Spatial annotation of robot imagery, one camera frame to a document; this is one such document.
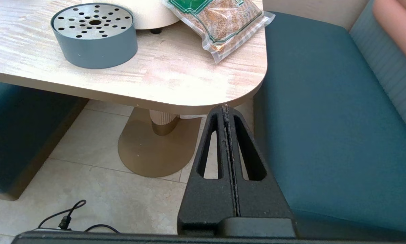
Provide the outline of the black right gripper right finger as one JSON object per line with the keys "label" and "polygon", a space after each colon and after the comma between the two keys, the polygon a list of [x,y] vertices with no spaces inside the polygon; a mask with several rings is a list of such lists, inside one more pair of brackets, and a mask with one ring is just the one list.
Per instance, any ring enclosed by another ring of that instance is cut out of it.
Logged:
{"label": "black right gripper right finger", "polygon": [[239,111],[225,107],[234,215],[294,219],[293,212]]}

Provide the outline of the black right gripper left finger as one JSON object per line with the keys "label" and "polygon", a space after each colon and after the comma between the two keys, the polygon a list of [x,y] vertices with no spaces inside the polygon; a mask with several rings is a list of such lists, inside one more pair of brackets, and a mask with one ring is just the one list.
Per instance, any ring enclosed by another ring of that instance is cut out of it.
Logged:
{"label": "black right gripper left finger", "polygon": [[[214,236],[220,222],[238,213],[228,112],[228,107],[218,106],[207,116],[177,216],[178,235]],[[217,139],[218,177],[206,179],[204,174],[213,132]]]}

